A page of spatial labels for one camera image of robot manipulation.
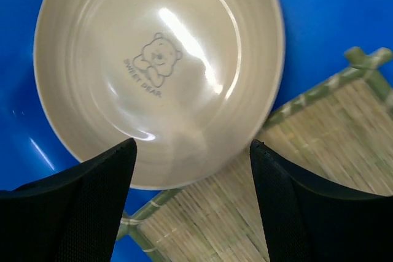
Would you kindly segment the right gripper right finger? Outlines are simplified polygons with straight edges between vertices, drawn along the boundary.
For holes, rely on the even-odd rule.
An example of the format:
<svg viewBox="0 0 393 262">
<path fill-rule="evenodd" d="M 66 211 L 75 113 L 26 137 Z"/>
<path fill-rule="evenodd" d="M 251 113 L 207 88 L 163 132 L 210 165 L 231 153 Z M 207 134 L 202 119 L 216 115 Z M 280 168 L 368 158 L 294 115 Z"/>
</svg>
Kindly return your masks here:
<svg viewBox="0 0 393 262">
<path fill-rule="evenodd" d="M 392 197 L 355 190 L 285 159 L 249 149 L 271 261 L 391 261 Z"/>
</svg>

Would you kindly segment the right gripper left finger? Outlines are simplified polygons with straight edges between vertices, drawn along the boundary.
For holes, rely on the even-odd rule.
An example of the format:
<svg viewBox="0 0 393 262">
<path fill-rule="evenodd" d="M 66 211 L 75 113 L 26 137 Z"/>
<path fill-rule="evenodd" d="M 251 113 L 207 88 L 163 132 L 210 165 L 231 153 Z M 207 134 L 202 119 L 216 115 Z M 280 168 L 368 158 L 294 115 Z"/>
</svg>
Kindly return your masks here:
<svg viewBox="0 0 393 262">
<path fill-rule="evenodd" d="M 127 139 L 62 172 L 1 191 L 1 261 L 110 261 L 136 162 Z"/>
</svg>

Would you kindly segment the bamboo woven mat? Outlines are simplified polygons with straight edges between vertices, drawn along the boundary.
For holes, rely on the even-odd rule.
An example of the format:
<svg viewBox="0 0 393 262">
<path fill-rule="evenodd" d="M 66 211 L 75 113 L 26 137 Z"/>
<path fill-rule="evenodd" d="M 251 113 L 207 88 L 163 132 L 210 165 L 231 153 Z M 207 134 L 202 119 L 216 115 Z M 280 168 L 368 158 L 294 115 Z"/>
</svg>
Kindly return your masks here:
<svg viewBox="0 0 393 262">
<path fill-rule="evenodd" d="M 276 110 L 258 139 L 342 185 L 392 194 L 392 51 L 346 52 L 349 66 Z M 114 261 L 268 261 L 248 151 L 218 173 L 124 214 Z"/>
</svg>

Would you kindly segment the beige bear plate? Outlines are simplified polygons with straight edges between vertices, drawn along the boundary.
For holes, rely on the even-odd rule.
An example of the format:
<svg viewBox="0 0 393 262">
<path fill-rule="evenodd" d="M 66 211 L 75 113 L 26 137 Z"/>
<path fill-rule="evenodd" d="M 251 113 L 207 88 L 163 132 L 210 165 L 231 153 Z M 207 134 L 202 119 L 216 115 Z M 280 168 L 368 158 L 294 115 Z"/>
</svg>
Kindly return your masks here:
<svg viewBox="0 0 393 262">
<path fill-rule="evenodd" d="M 131 186 L 164 190 L 249 145 L 276 100 L 285 49 L 279 0 L 43 0 L 34 78 L 73 157 L 131 137 Z"/>
</svg>

